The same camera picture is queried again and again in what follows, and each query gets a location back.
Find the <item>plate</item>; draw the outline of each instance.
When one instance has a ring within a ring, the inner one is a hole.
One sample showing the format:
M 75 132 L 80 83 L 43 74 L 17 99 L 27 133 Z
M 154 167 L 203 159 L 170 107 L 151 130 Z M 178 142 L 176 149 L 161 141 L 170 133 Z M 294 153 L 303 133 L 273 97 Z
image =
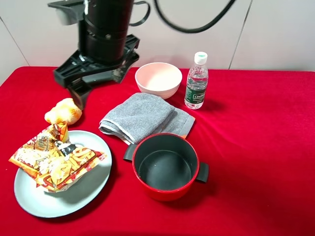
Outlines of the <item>plate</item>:
M 96 134 L 81 130 L 69 131 L 69 139 L 73 144 L 105 152 L 107 157 L 68 190 L 59 193 L 36 188 L 35 181 L 18 169 L 14 194 L 19 205 L 28 213 L 45 218 L 68 215 L 92 201 L 106 184 L 112 166 L 112 155 L 106 142 Z

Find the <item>green label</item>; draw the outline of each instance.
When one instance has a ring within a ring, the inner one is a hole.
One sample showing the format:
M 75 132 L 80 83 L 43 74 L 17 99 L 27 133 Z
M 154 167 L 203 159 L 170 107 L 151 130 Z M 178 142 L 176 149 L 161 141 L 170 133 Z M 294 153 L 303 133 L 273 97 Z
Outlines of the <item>green label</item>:
M 198 104 L 203 102 L 205 99 L 206 89 L 203 90 L 192 90 L 186 87 L 186 96 L 185 99 L 187 102 L 192 104 Z

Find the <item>plate rim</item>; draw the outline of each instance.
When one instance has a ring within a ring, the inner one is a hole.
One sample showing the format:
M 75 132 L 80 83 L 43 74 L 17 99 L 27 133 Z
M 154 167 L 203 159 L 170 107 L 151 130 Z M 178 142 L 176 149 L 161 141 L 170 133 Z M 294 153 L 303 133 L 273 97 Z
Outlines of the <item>plate rim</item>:
M 68 131 L 69 137 L 70 137 L 70 133 L 76 133 L 76 132 L 88 133 L 89 135 L 92 134 L 92 136 L 95 136 L 95 137 L 101 139 L 101 140 L 104 142 L 104 144 L 108 147 L 108 149 L 109 149 L 109 154 L 108 154 L 107 158 L 110 157 L 110 160 L 111 160 L 110 162 L 111 162 L 111 164 L 110 164 L 109 174 L 108 174 L 108 176 L 107 176 L 107 177 L 104 179 L 104 181 L 103 181 L 104 184 L 102 184 L 100 190 L 99 190 L 99 191 L 95 194 L 95 196 L 93 196 L 84 206 L 77 207 L 77 208 L 75 208 L 75 210 L 72 210 L 72 211 L 70 211 L 70 212 L 68 212 L 68 213 L 56 214 L 56 215 L 50 215 L 50 216 L 41 215 L 41 214 L 35 214 L 35 213 L 33 213 L 33 212 L 31 212 L 31 211 L 25 209 L 25 208 L 22 206 L 22 204 L 20 203 L 20 201 L 18 200 L 18 197 L 17 197 L 17 194 L 16 194 L 17 175 L 19 174 L 19 172 L 23 172 L 23 170 L 22 170 L 21 168 L 18 168 L 18 170 L 17 170 L 17 172 L 16 172 L 16 174 L 15 174 L 15 178 L 14 178 L 13 191 L 14 191 L 15 200 L 17 201 L 17 203 L 19 204 L 19 206 L 20 206 L 24 211 L 26 211 L 27 213 L 29 213 L 29 214 L 31 214 L 31 215 L 34 215 L 34 216 L 37 216 L 37 217 L 41 217 L 41 218 L 56 218 L 56 217 L 61 217 L 61 216 L 69 215 L 69 214 L 72 214 L 72 213 L 74 213 L 74 212 L 76 212 L 76 211 L 82 209 L 83 207 L 87 206 L 87 205 L 88 205 L 91 201 L 93 201 L 93 200 L 99 195 L 99 193 L 103 190 L 104 186 L 106 185 L 106 183 L 107 183 L 107 181 L 108 181 L 108 179 L 109 179 L 109 176 L 110 176 L 110 173 L 111 173 L 111 169 L 112 169 L 112 165 L 113 165 L 113 159 L 112 159 L 111 150 L 110 150 L 108 144 L 105 142 L 105 140 L 103 140 L 100 136 L 98 136 L 97 134 L 92 133 L 92 132 L 90 132 L 90 131 L 85 131 L 85 130 L 69 130 L 69 131 Z

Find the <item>red pot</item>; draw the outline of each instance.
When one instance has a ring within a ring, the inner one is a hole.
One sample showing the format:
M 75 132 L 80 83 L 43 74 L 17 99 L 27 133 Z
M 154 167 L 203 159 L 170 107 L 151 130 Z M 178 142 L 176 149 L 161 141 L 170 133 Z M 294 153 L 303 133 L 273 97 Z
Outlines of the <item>red pot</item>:
M 130 145 L 124 156 L 152 198 L 172 201 L 188 192 L 195 180 L 206 182 L 209 166 L 200 163 L 191 144 L 174 134 L 154 134 Z

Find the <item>white wall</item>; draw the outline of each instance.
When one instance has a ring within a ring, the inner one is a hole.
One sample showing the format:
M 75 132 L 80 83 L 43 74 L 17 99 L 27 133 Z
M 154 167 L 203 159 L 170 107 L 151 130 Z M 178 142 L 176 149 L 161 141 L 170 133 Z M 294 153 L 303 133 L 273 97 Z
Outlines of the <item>white wall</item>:
M 253 0 L 231 68 L 315 70 L 315 1 Z
M 0 85 L 16 68 L 25 65 L 26 60 L 0 20 Z
M 55 10 L 47 7 L 52 0 L 0 1 L 0 16 L 21 48 L 30 65 L 61 65 L 77 48 L 77 27 L 62 26 Z M 224 18 L 210 30 L 200 34 L 183 34 L 166 26 L 152 13 L 143 25 L 130 27 L 140 38 L 136 66 L 164 61 L 179 67 L 190 67 L 197 51 L 209 54 L 210 68 L 229 67 L 246 11 L 251 0 L 237 0 Z M 228 0 L 160 0 L 165 14 L 184 27 L 208 23 Z M 131 21 L 141 19 L 145 6 L 135 6 Z

